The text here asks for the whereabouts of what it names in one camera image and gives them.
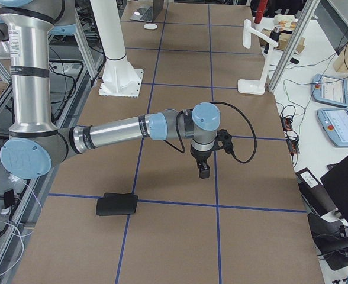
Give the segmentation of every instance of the black stand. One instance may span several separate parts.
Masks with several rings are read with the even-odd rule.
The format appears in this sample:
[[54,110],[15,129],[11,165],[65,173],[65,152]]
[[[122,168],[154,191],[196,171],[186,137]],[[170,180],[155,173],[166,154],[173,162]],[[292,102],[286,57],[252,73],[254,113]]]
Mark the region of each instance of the black stand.
[[315,244],[332,270],[348,266],[348,228],[341,221],[329,223],[315,214],[308,214]]

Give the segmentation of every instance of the cardboard table surface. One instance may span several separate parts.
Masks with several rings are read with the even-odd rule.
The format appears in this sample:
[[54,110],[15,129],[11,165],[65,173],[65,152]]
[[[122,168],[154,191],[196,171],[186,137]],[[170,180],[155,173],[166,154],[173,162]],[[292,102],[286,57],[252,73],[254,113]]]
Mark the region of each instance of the cardboard table surface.
[[[242,47],[245,6],[165,4],[147,31],[121,19],[128,60],[144,69],[138,98],[99,96],[93,88],[80,125],[97,125],[226,101],[258,137],[256,157],[239,164],[211,156],[211,177],[161,141],[115,144],[65,161],[13,283],[323,283],[273,95],[242,95],[237,80],[258,79],[259,43]],[[247,159],[253,139],[244,119],[220,106],[221,127]],[[105,192],[134,192],[130,216],[97,217]]]

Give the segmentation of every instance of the cardboard box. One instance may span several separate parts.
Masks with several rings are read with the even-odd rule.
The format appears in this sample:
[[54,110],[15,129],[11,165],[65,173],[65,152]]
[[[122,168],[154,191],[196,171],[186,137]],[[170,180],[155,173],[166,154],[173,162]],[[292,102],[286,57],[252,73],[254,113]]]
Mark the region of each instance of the cardboard box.
[[[266,36],[270,36],[270,33],[271,33],[271,30],[267,30],[267,29],[263,29],[262,30],[262,33]],[[290,34],[285,34],[285,33],[281,33],[280,36],[279,36],[279,45],[278,47],[276,47],[275,49],[279,49],[279,50],[284,50],[287,46],[287,43],[290,39],[291,35]],[[299,44],[298,44],[298,47],[296,49],[297,53],[300,54],[303,49],[304,49],[304,41],[305,41],[305,38],[301,38],[300,41],[299,41]],[[261,46],[265,46],[266,45],[266,42],[265,40],[262,40],[261,38],[259,38],[259,43]]]

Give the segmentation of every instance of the black band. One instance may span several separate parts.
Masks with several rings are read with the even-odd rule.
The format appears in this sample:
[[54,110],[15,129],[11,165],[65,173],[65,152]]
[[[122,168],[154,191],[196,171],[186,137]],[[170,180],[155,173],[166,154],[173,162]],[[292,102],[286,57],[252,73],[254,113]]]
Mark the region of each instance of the black band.
[[65,13],[65,0],[62,0],[60,14],[57,16],[57,18],[54,19],[54,22],[58,22],[59,20],[61,20],[63,13]]
[[3,33],[3,31],[0,29],[0,33],[2,34],[2,36],[3,36],[3,40],[2,41],[4,41],[6,38],[8,38],[8,35],[7,35],[7,37],[6,37],[6,35]]
[[117,61],[117,60],[121,60],[121,59],[125,58],[125,56],[127,56],[127,54],[125,54],[123,57],[120,57],[119,59],[111,59],[111,58],[108,58],[107,56],[105,58],[110,59],[112,61]]
[[143,137],[149,137],[148,128],[146,127],[145,115],[138,116],[138,124],[140,126],[140,131]]
[[17,15],[33,17],[33,18],[37,18],[37,19],[43,20],[45,22],[49,22],[52,25],[54,25],[54,19],[52,17],[44,15],[44,14],[41,14],[39,12],[34,12],[34,11],[22,9],[22,8],[2,7],[2,8],[0,8],[0,15],[1,14],[17,14]]
[[192,111],[186,109],[183,112],[183,122],[185,123],[185,138],[190,139],[194,137],[194,121],[192,120]]
[[8,134],[12,137],[18,138],[38,138],[38,137],[49,137],[57,135],[58,130],[46,131],[46,132],[15,132],[9,131]]
[[10,69],[11,75],[43,77],[43,78],[49,77],[48,69],[26,67],[26,66],[11,66],[9,69]]
[[78,151],[77,147],[75,147],[75,143],[74,143],[74,128],[75,127],[72,127],[70,128],[69,130],[69,143],[70,143],[70,146],[72,146],[72,149],[73,151],[76,153],[76,154],[82,154],[80,151]]
[[66,146],[66,155],[65,155],[65,158],[63,158],[63,161],[66,160],[67,158],[67,155],[69,154],[69,145],[67,145],[67,141],[65,139],[65,137],[61,134],[61,133],[57,133],[59,137],[61,137],[61,139],[65,142],[65,146]]
[[87,149],[95,149],[97,146],[94,145],[90,136],[91,126],[86,126],[83,128],[83,142],[86,145]]

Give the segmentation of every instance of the white cable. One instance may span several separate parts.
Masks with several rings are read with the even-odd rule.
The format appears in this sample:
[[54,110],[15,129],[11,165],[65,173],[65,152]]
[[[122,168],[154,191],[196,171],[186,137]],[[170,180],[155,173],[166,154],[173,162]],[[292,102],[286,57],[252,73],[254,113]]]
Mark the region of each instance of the white cable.
[[20,231],[19,231],[19,229],[18,229],[15,225],[12,225],[12,224],[9,223],[9,222],[3,222],[3,221],[1,221],[1,220],[0,220],[0,223],[9,225],[9,226],[11,226],[12,228],[14,228],[14,229],[17,231],[18,234],[14,234],[12,231],[11,231],[11,234],[14,234],[15,236],[17,236],[17,237],[20,239],[20,243],[21,243],[21,253],[20,253],[18,259],[16,259],[16,262],[15,262],[13,265],[11,265],[6,271],[0,273],[0,276],[2,276],[2,275],[4,275],[4,274],[6,274],[7,272],[9,272],[12,268],[14,268],[14,266],[20,261],[22,255],[24,254],[24,243],[23,243],[23,241],[22,241],[22,236],[21,236],[21,234],[20,234]]
[[[25,186],[27,187],[27,189],[29,189],[29,190],[31,191],[33,197],[36,199],[36,202],[38,203],[38,205],[39,205],[39,207],[40,207],[40,212],[41,212],[41,211],[43,210],[43,207],[41,206],[41,203],[40,203],[40,201],[38,200],[38,198],[37,198],[36,194],[34,193],[34,191],[32,190],[32,188],[31,188],[27,183],[25,183],[22,179],[20,179],[20,178],[18,178],[18,177],[16,177],[16,179],[14,179],[14,178],[12,177],[11,180],[15,181],[15,183],[14,183],[14,191],[15,191],[16,183],[19,182],[19,181],[20,181],[23,185],[25,185]],[[14,217],[12,220],[10,220],[10,222],[14,222],[14,220],[17,220],[19,217],[21,217],[21,216],[24,214],[24,212],[25,212],[26,209],[27,209],[27,206],[25,206],[24,209],[23,209],[16,217]]]
[[36,194],[34,193],[34,191],[32,190],[32,188],[29,186],[29,184],[27,184],[26,182],[24,182],[22,179],[19,179],[19,181],[20,181],[23,185],[27,186],[27,188],[30,189],[31,193],[33,194],[33,197],[36,199],[36,202],[38,203],[38,205],[39,205],[39,207],[40,207],[40,212],[41,212],[41,211],[43,210],[43,207],[41,206],[41,203],[40,203],[40,201],[38,200],[38,198],[37,198]]

